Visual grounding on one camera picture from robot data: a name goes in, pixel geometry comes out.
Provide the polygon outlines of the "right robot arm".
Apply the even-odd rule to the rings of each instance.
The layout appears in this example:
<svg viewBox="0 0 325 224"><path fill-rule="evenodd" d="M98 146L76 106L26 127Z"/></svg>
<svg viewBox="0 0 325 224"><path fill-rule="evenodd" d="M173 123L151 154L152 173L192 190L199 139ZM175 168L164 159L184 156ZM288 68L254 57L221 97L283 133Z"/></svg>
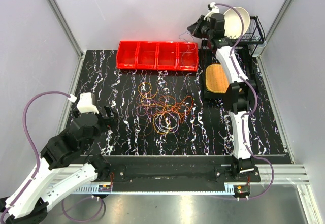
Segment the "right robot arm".
<svg viewBox="0 0 325 224"><path fill-rule="evenodd" d="M256 84L243 72L234 54L237 43L247 31L244 19L237 10L232 16L209 13L200 16L187 30L196 38L207 39L229 83L223 102L231 118L234 137L230 176L238 182L252 179L256 167L249 140L249 118L257 108Z"/></svg>

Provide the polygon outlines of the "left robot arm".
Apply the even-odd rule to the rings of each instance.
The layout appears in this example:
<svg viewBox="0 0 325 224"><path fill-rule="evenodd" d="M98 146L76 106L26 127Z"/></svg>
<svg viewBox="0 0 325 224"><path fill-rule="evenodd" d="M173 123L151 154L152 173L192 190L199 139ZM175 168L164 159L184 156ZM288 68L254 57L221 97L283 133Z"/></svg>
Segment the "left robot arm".
<svg viewBox="0 0 325 224"><path fill-rule="evenodd" d="M9 197L1 199L1 223L41 223L65 197L91 181L111 180L110 164L97 154L55 185L52 180L77 160L103 133L117 125L117 112L104 107L100 112L73 112L74 119L57 136L49 139L33 171Z"/></svg>

